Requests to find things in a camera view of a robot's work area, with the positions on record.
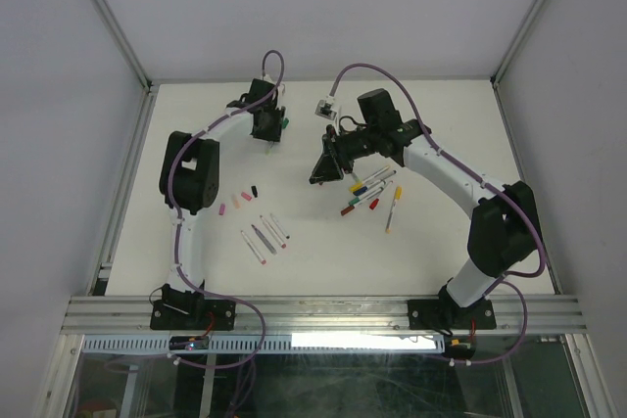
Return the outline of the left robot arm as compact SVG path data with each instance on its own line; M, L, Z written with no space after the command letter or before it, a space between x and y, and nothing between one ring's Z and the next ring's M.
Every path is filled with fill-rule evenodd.
M280 140L285 109L278 102L278 86L267 77L255 78L216 124L195 134L174 131L169 136L159 190L170 214L171 269L154 303L151 329L210 334L234 328L235 301L203 293L204 223L218 195L222 155L248 137Z

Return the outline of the green cap rainbow marker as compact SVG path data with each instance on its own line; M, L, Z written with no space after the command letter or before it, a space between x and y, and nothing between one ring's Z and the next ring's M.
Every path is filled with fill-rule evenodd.
M265 148L265 153L267 155L269 155L273 149L273 147L278 144L281 141L281 136L283 131L287 128L287 126L289 125L289 118L288 117L284 117L280 120L280 122L277 125L277 128L273 131L272 135L271 135L271 139L268 141L266 148Z

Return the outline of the magenta cap acrylic marker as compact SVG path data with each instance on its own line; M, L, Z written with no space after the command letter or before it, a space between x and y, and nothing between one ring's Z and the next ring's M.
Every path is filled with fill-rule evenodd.
M254 254L254 256L256 257L256 259L258 260L258 262L261 265L265 265L266 264L266 258L265 256L262 254L262 252L257 248L257 246L254 244L254 242L252 241L252 239L249 237L249 235L241 230L240 231L241 236L243 238L243 240L245 241L246 245L249 247L249 249L251 250L251 252Z

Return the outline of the translucent grey highlighter pen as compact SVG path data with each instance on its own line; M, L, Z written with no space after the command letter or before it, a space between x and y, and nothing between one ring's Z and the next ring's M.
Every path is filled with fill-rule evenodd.
M274 247L274 245L269 241L269 239L265 236L265 234L254 224L251 225L253 231L255 232L255 234L257 235L257 237L261 240L261 242L264 244L264 246L267 248L267 250L272 254L272 255L277 255L277 251L276 248Z

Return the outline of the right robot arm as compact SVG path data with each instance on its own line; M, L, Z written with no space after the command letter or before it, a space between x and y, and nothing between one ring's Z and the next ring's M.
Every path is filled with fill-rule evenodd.
M358 104L363 121L347 131L340 126L333 98L318 103L316 115L330 122L309 181L341 180L357 159L378 154L424 177L452 199L470 219L468 260L442 288L438 314L446 325L459 327L514 264L541 249L533 192L521 181L503 184L471 170L437 146L419 119L402 120L386 90L366 92Z

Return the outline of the pink cap acrylic marker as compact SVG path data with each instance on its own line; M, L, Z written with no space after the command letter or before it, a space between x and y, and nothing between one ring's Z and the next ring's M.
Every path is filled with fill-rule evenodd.
M279 232L272 226L272 224L263 215L260 216L260 220L262 224L265 226L265 228L269 231L271 236L274 238L276 243L280 246L280 248L285 249L286 242L284 241L282 236L279 234Z

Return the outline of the black cap whiteboard marker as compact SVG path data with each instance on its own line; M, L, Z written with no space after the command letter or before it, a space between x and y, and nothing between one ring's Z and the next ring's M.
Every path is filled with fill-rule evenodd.
M276 225L276 227L278 228L278 230L280 231L280 233L282 234L282 236L285 239L290 239L290 234L289 232L286 230L286 228L283 226L283 224L280 222L279 218L274 214L274 213L270 213L270 217L272 219L272 221L274 222L274 224Z

